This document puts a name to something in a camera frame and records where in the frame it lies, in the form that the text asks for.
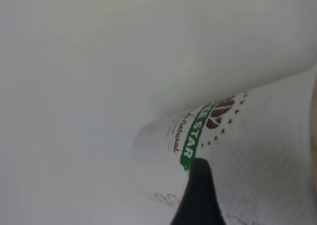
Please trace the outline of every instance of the white wall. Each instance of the white wall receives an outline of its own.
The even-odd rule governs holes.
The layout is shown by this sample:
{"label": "white wall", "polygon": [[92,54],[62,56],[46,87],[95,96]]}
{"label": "white wall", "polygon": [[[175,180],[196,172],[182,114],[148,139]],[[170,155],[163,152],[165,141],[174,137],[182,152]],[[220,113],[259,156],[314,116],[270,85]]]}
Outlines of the white wall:
{"label": "white wall", "polygon": [[174,211],[128,179],[137,131],[311,65],[316,9],[314,0],[0,0],[0,223],[168,224]]}

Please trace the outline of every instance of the paper cup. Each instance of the paper cup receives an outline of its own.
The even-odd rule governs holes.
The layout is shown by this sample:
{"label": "paper cup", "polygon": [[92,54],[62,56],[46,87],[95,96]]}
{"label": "paper cup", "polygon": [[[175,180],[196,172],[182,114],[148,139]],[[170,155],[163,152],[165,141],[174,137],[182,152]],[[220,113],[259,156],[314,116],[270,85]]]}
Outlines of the paper cup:
{"label": "paper cup", "polygon": [[316,74],[314,67],[147,124],[133,147],[136,184],[148,198],[177,207],[190,162],[204,158],[228,224],[316,225]]}

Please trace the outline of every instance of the white surface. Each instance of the white surface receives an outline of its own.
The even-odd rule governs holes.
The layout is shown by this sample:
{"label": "white surface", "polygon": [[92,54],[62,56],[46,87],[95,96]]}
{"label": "white surface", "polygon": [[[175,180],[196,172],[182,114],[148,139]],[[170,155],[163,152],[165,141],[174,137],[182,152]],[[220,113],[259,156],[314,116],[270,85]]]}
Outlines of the white surface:
{"label": "white surface", "polygon": [[140,127],[314,61],[314,0],[0,0],[0,222],[167,224]]}

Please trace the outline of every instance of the coffee bean logo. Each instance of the coffee bean logo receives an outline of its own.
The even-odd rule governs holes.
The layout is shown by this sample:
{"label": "coffee bean logo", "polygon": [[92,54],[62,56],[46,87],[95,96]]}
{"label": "coffee bean logo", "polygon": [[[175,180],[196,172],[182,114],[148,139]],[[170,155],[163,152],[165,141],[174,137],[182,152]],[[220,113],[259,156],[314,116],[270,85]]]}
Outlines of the coffee bean logo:
{"label": "coffee bean logo", "polygon": [[207,128],[209,129],[215,129],[218,128],[222,121],[222,116],[227,113],[229,110],[232,109],[233,105],[235,104],[234,98],[236,96],[231,96],[229,98],[226,98],[224,100],[221,100],[214,108],[214,110],[211,112],[210,117],[207,121]]}

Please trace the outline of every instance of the green label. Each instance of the green label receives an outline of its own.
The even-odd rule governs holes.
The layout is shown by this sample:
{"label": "green label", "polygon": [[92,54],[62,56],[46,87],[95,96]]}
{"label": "green label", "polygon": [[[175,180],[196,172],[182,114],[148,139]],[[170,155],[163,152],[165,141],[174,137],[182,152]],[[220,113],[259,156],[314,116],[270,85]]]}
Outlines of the green label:
{"label": "green label", "polygon": [[215,105],[216,103],[203,106],[195,117],[188,131],[183,151],[180,157],[180,163],[185,170],[190,169],[190,162],[193,161],[195,158],[196,149],[198,146],[200,135],[202,134],[203,127]]}

